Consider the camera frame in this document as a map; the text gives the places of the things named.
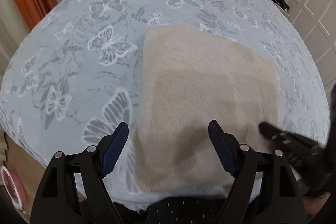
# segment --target beige folded cloth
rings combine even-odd
[[[159,192],[233,181],[208,137],[209,122],[267,152],[258,124],[277,124],[277,115],[272,60],[184,25],[148,29],[134,135],[138,186]]]

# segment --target white rim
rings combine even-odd
[[[4,178],[4,172],[8,175],[8,177],[9,177],[9,179],[10,179],[10,182],[11,182],[11,184],[13,185],[13,188],[14,188],[14,191],[15,191],[15,195],[16,195],[16,197],[17,197],[17,201],[18,201],[18,202],[16,202],[16,201],[14,200],[14,198],[11,196],[11,194],[10,194],[8,188],[7,188],[7,185],[6,185],[6,183],[5,183],[5,178]],[[4,182],[4,186],[5,186],[5,188],[6,188],[6,191],[7,191],[8,195],[10,196],[10,199],[12,200],[13,205],[15,206],[15,208],[17,208],[17,209],[19,209],[19,210],[22,210],[22,201],[21,201],[19,192],[18,192],[18,190],[17,190],[17,188],[16,188],[16,185],[15,185],[15,183],[14,183],[14,180],[13,180],[11,174],[9,173],[8,169],[7,169],[4,165],[1,167],[1,177],[2,177],[2,181]]]

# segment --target mattress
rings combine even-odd
[[[149,26],[185,24],[228,37],[272,58],[278,123],[326,141],[329,110],[320,75],[301,37],[268,0],[63,0],[24,39],[0,92],[8,135],[46,166],[56,151],[79,153],[137,121],[142,48]],[[138,210],[167,196],[224,194],[224,185],[143,193],[129,139],[104,183],[113,201]],[[84,192],[80,177],[79,191]]]

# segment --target silver screw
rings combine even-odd
[[[58,158],[62,157],[62,155],[63,155],[63,153],[61,151],[58,151],[54,154],[54,157],[58,159]]]
[[[240,146],[240,149],[243,150],[243,151],[249,151],[250,150],[250,147],[247,145],[247,144],[242,144]]]
[[[96,149],[97,149],[97,148],[96,148],[94,145],[91,145],[91,146],[89,146],[89,147],[87,148],[87,151],[88,151],[89,153],[92,153],[92,152],[95,152]]]
[[[277,155],[278,157],[281,157],[283,153],[281,150],[277,149],[274,151],[274,154]]]

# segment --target bedsheet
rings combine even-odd
[[[137,120],[142,48],[148,26],[185,24],[229,37],[274,60],[278,121],[326,141],[329,110],[320,75],[301,37],[268,0],[63,0],[26,36],[0,92],[0,121],[44,166],[53,154],[79,153]],[[143,193],[129,139],[105,179],[114,201],[138,210],[170,195],[224,194],[227,185]],[[83,191],[80,177],[77,187]]]

